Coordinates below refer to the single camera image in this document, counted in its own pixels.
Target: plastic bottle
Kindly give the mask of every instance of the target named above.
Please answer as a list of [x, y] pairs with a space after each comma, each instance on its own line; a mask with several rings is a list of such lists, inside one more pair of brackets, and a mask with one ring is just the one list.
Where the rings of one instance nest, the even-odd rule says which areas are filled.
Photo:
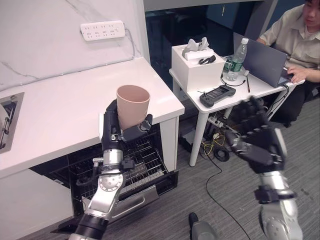
[[248, 38], [242, 38], [241, 45], [236, 50], [232, 58], [232, 66], [229, 68], [228, 75], [226, 77], [229, 81], [235, 81], [238, 77], [238, 74], [241, 70], [242, 64], [245, 61], [247, 55], [247, 43]]

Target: man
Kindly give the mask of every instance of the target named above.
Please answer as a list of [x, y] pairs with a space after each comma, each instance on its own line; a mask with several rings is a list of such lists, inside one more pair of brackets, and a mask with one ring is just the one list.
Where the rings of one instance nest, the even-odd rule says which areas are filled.
[[274, 44], [288, 55], [285, 67], [293, 74], [292, 83], [307, 80], [293, 90], [272, 119], [290, 126], [315, 83], [320, 83], [320, 0], [306, 0], [286, 11], [257, 41]]

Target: gray carpet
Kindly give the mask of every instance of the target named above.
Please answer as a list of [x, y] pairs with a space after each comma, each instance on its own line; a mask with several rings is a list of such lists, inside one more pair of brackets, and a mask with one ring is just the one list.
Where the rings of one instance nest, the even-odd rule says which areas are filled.
[[[183, 128], [190, 124], [181, 122]], [[285, 176], [298, 193], [298, 221], [304, 240], [320, 239], [320, 100], [303, 106], [300, 117], [290, 128], [281, 127], [288, 158]], [[189, 167], [190, 154], [178, 148], [178, 187], [148, 206], [108, 226], [104, 240], [188, 240], [188, 214], [197, 213], [209, 222], [220, 240], [247, 240], [235, 221], [206, 192], [207, 179], [219, 170], [207, 159], [198, 157], [195, 167]], [[208, 183], [210, 194], [222, 204], [246, 230], [252, 240], [265, 240], [260, 228], [260, 206], [253, 191], [258, 177], [236, 156], [228, 162], [214, 162], [223, 170]], [[56, 225], [44, 228], [21, 240], [64, 240], [66, 235], [50, 233]]]

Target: bottle cap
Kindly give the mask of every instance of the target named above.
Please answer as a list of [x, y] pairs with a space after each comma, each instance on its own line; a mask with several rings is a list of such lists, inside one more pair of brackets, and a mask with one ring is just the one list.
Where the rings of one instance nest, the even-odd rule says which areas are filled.
[[248, 38], [242, 38], [241, 40], [241, 44], [247, 44], [249, 42], [249, 39]]

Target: laptop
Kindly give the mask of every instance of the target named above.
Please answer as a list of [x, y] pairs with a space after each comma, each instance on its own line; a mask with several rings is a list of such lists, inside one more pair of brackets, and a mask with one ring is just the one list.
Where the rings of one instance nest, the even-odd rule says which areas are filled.
[[[234, 52], [240, 46], [242, 38], [245, 36], [233, 33]], [[253, 76], [277, 88], [288, 83], [292, 77], [287, 74], [286, 60], [287, 54], [284, 52], [249, 39], [243, 67], [249, 70]]]

